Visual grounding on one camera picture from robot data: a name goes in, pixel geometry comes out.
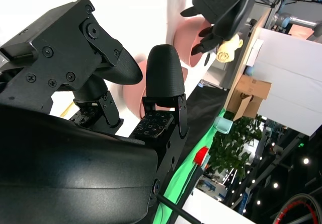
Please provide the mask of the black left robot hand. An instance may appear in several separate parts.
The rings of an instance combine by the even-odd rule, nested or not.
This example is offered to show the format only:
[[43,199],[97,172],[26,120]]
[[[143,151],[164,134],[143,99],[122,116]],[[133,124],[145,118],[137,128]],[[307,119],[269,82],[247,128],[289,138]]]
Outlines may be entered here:
[[244,25],[255,0],[192,0],[192,6],[181,16],[202,15],[212,26],[200,31],[202,39],[191,50],[191,55],[205,53],[223,41],[229,41]]

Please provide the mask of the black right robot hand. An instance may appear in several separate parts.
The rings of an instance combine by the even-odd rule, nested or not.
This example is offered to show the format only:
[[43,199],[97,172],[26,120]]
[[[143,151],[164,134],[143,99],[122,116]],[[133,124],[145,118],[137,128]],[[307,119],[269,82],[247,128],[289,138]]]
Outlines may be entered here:
[[185,145],[176,49],[142,72],[89,0],[49,10],[1,47],[1,223],[137,223]]

